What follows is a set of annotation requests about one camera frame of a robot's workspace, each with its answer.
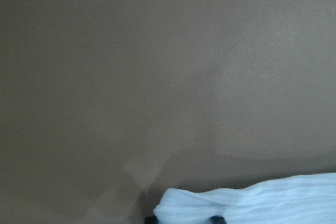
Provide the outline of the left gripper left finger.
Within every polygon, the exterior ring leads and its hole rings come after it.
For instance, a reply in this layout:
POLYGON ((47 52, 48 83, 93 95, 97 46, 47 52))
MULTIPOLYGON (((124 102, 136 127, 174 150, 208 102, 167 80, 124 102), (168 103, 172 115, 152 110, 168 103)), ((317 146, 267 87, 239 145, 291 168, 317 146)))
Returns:
POLYGON ((158 224, 156 216, 147 216, 144 220, 144 224, 158 224))

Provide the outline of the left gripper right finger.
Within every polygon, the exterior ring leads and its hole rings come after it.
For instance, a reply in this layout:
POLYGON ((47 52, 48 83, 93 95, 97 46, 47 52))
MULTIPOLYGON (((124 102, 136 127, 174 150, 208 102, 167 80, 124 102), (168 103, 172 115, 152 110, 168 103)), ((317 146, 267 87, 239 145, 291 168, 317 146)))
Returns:
POLYGON ((211 217, 211 224, 225 224, 225 218, 222 216, 211 217))

